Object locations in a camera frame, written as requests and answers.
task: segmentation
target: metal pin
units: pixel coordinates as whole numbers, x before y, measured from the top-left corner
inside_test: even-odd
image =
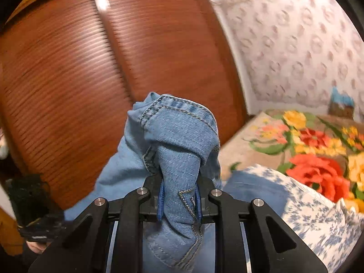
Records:
[[[144,195],[148,192],[148,189],[146,187],[140,187],[139,189],[136,190],[136,192],[139,194],[139,195]]]
[[[97,198],[97,199],[95,199],[94,204],[97,205],[97,206],[104,205],[105,204],[105,199],[102,198],[102,197]]]
[[[219,190],[219,189],[213,189],[213,190],[211,191],[211,195],[212,195],[212,196],[215,196],[215,197],[219,197],[219,196],[221,196],[221,194],[222,194],[222,191],[221,191],[221,190]]]
[[[254,203],[254,205],[259,206],[259,207],[264,205],[264,201],[260,198],[254,199],[253,203]]]

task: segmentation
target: wardrobe door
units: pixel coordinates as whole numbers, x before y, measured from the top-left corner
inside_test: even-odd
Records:
[[[94,0],[38,0],[0,36],[1,119],[23,172],[65,209],[85,197],[132,101]]]
[[[135,100],[155,91],[205,105],[216,117],[222,144],[243,126],[241,86],[216,17],[212,23],[215,14],[209,3],[95,1]]]

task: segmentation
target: bed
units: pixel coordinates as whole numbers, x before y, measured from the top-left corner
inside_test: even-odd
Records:
[[[298,111],[261,112],[222,148],[222,179],[260,164],[364,212],[364,125]]]

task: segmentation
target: person's hand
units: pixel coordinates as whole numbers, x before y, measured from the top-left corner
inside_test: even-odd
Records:
[[[29,249],[36,253],[36,254],[41,254],[44,252],[44,250],[47,248],[47,246],[49,245],[49,243],[47,244],[43,244],[43,243],[37,243],[37,242],[29,242],[26,241]]]

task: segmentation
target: denim jeans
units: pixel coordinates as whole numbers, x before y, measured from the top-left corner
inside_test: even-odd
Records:
[[[157,223],[144,224],[143,271],[190,272],[203,238],[195,215],[196,180],[201,172],[221,188],[219,148],[216,120],[207,108],[151,92],[128,111],[118,152],[94,190],[65,211],[65,219],[76,218],[95,198],[124,197],[161,170],[164,215]]]

